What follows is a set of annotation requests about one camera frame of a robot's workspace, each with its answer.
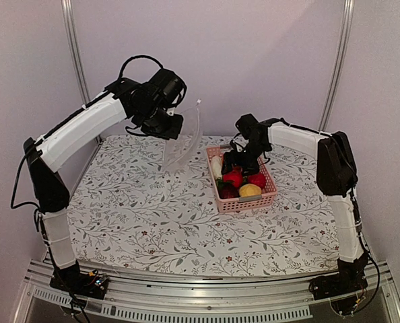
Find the floral patterned table mat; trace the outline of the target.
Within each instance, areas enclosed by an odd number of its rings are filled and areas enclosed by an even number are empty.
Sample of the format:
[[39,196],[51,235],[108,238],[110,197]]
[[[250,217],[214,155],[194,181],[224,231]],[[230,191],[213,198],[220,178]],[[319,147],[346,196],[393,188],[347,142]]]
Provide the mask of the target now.
[[315,182],[316,161],[276,145],[267,169],[273,202],[220,213],[207,148],[227,143],[204,137],[188,162],[163,168],[165,143],[110,136],[68,208],[71,243],[80,260],[178,275],[269,276],[337,268],[359,256],[356,238]]

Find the left aluminium vertical post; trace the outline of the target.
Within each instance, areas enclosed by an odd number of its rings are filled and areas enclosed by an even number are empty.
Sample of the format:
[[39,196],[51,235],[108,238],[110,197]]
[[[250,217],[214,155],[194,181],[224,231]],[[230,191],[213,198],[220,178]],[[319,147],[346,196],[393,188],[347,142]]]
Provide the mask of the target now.
[[84,67],[81,61],[81,53],[79,48],[79,42],[77,39],[72,1],[61,0],[61,7],[62,7],[65,31],[67,35],[67,41],[69,45],[69,52],[71,55],[71,60],[75,71],[75,78],[77,80],[77,85],[79,88],[82,102],[86,104],[90,101],[90,93],[86,82]]

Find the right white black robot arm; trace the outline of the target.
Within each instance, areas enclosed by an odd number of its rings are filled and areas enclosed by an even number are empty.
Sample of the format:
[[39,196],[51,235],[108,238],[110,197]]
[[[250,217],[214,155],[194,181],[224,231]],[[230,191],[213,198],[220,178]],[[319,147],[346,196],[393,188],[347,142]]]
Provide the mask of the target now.
[[238,134],[246,140],[244,147],[234,141],[224,154],[222,173],[241,167],[244,176],[259,172],[258,158],[281,145],[309,155],[316,160],[316,184],[327,197],[337,228],[339,241],[338,267],[345,268],[333,278],[333,288],[347,293],[358,284],[355,269],[364,268],[369,253],[362,242],[362,220],[356,200],[358,183],[356,163],[347,135],[338,131],[324,133],[290,124],[283,118],[259,122],[252,114],[241,116],[236,122]]

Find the clear zip top bag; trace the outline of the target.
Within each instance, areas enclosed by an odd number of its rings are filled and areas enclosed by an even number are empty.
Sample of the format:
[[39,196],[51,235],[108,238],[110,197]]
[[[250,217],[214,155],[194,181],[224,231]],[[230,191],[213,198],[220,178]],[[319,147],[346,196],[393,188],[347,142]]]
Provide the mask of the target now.
[[176,172],[183,169],[196,152],[203,135],[201,103],[202,100],[198,99],[193,107],[181,112],[184,120],[178,139],[169,140],[164,146],[162,160],[164,172]]

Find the pink perforated plastic basket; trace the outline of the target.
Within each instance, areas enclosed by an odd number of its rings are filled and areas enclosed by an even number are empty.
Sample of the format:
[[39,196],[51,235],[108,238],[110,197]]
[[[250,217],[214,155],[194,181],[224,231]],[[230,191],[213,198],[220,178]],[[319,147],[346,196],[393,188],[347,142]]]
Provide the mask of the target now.
[[216,204],[218,207],[218,211],[220,213],[228,213],[234,211],[241,211],[247,209],[255,209],[260,207],[266,207],[272,204],[275,196],[277,195],[277,188],[275,186],[275,181],[271,176],[269,170],[263,164],[262,157],[258,158],[258,163],[260,166],[260,173],[265,176],[265,188],[262,190],[262,194],[255,196],[244,196],[230,199],[221,199],[218,186],[216,184],[215,178],[213,177],[213,172],[211,168],[211,159],[218,155],[222,157],[224,151],[222,150],[223,146],[209,146],[206,150],[207,156],[207,165],[209,168],[209,174],[211,178],[211,182],[213,185],[213,192],[215,195]]

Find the aluminium vertical post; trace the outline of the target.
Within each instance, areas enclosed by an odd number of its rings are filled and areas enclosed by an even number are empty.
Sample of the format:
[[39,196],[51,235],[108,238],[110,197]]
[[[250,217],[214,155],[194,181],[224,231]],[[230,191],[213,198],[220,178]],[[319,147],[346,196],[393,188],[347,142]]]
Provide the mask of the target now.
[[321,114],[318,130],[326,131],[332,115],[334,101],[339,87],[339,81],[345,64],[346,52],[349,43],[349,38],[352,29],[352,20],[354,16],[354,0],[345,0],[343,2],[343,14],[341,20],[341,28],[339,32],[339,40],[337,43],[337,52],[335,55],[335,62],[331,74],[329,88],[325,98],[325,104]]
[[77,85],[79,88],[82,102],[86,104],[90,101],[90,93],[86,82],[84,67],[81,61],[81,53],[79,48],[79,42],[77,39],[72,1],[61,0],[61,7],[62,7],[65,31],[67,35],[67,41],[69,45],[69,52],[71,55],[71,60],[75,71],[75,78],[77,80]]

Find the red apple toy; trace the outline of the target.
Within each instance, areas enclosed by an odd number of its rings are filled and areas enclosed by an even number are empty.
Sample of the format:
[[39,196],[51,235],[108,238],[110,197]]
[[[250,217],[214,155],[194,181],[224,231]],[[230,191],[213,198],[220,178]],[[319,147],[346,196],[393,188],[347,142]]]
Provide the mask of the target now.
[[261,190],[265,188],[267,183],[265,175],[260,172],[250,175],[247,179],[249,184],[254,184],[258,186]]

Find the white radish toy left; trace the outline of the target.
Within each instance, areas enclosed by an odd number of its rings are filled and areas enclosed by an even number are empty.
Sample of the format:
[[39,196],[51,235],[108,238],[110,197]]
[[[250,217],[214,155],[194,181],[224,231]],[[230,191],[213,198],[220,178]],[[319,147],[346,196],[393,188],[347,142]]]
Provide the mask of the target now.
[[211,171],[215,180],[222,178],[222,157],[215,155],[210,161]]

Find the right aluminium vertical post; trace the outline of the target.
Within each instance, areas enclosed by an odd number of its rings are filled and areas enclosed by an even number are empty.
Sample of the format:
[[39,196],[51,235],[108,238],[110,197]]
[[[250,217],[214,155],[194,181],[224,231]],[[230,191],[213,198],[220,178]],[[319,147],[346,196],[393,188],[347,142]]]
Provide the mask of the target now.
[[354,0],[345,0],[343,2],[343,14],[341,20],[341,28],[339,32],[339,40],[337,43],[337,52],[335,55],[335,62],[331,74],[329,88],[325,98],[325,104],[321,114],[318,130],[326,131],[332,115],[334,101],[339,87],[339,81],[345,64],[346,52],[349,43],[349,38],[352,29],[352,20],[354,16]]

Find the yellow lemon toy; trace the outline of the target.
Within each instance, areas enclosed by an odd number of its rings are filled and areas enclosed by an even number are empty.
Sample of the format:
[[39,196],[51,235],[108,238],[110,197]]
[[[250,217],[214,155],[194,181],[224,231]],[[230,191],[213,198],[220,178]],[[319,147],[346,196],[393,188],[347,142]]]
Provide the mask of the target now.
[[255,184],[248,183],[239,188],[240,197],[259,196],[261,194],[262,194],[261,187]]

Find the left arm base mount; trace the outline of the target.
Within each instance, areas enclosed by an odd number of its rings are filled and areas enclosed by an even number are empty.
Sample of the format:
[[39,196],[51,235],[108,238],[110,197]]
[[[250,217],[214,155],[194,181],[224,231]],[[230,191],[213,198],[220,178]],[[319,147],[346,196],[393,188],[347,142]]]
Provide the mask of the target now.
[[50,286],[74,295],[103,300],[108,289],[108,276],[97,270],[82,273],[79,268],[72,266],[65,269],[55,269]]

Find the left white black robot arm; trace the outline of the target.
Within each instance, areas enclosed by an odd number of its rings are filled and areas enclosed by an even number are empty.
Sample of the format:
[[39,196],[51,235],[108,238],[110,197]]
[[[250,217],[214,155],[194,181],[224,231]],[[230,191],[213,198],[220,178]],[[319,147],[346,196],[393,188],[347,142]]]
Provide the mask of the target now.
[[76,258],[67,222],[70,194],[59,170],[92,139],[123,120],[130,120],[132,129],[146,137],[178,138],[184,118],[174,109],[184,100],[187,85],[175,72],[157,65],[157,72],[143,83],[119,73],[91,102],[46,134],[24,142],[21,163],[28,166],[36,197],[32,205],[41,214],[38,226],[60,269],[58,280],[70,292],[80,291],[85,279],[73,268]]

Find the aluminium front rail frame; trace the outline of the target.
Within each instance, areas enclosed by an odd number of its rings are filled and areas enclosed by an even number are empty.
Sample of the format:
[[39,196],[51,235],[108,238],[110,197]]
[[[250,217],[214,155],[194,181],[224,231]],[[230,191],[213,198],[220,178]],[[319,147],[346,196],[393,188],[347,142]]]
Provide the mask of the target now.
[[334,307],[352,294],[315,299],[311,274],[276,277],[194,277],[82,262],[82,271],[109,276],[104,299],[84,310],[50,286],[49,261],[33,260],[20,287],[12,322],[400,322],[400,299],[387,263],[368,265],[368,288],[349,316]]

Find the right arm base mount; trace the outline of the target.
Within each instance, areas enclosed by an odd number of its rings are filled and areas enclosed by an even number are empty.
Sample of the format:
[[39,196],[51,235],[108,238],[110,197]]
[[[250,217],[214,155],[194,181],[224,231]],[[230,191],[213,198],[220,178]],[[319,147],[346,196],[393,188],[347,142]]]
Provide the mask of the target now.
[[364,299],[368,282],[364,273],[356,276],[348,271],[328,276],[318,276],[309,283],[308,290],[314,300],[331,299],[331,309],[339,316],[352,316]]

